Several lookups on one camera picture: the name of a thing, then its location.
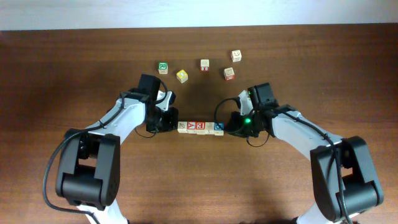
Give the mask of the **leaf picture wooden block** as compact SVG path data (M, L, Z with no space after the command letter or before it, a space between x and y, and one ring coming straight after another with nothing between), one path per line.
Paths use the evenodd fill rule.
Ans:
M179 121L177 126L177 131L179 133L188 133L187 131L187 122L186 121Z

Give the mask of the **blue letter D block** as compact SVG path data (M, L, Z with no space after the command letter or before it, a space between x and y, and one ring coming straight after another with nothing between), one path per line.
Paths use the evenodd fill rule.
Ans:
M224 135L224 124L223 123L215 123L214 135L215 136L223 136Z

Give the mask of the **red letter A block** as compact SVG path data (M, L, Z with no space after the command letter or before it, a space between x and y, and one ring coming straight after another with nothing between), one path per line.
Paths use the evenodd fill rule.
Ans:
M187 133L189 134L196 134L196 122L195 121L188 121L187 122Z

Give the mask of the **plain letter J block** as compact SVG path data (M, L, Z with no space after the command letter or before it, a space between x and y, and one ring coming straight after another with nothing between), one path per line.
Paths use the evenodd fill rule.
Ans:
M215 133L215 123L214 122L206 122L205 123L205 134L214 135Z

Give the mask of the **red letter E block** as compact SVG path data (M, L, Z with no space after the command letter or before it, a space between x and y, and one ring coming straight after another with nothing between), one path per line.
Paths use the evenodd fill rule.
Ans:
M199 134L199 135L204 135L204 134L206 134L206 131L205 131L205 122L199 122L199 121L197 121L197 122L196 122L196 126L195 126L195 131L196 131L196 133Z

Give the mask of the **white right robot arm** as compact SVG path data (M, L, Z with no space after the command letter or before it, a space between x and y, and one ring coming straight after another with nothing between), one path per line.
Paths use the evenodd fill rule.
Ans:
M263 131L304 155L311 165L315 203L292 223L351 223L384 202L384 192L367 142L332 134L290 105L279 105L269 83L232 99L238 107L223 129L249 139Z

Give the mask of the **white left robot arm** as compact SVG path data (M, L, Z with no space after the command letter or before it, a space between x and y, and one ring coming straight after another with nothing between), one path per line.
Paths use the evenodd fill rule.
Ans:
M178 110L175 93L152 75L120 93L115 105L85 129L70 129L55 153L60 156L55 191L90 223L128 223L116 201L120 185L121 144L141 124L151 135L173 131Z

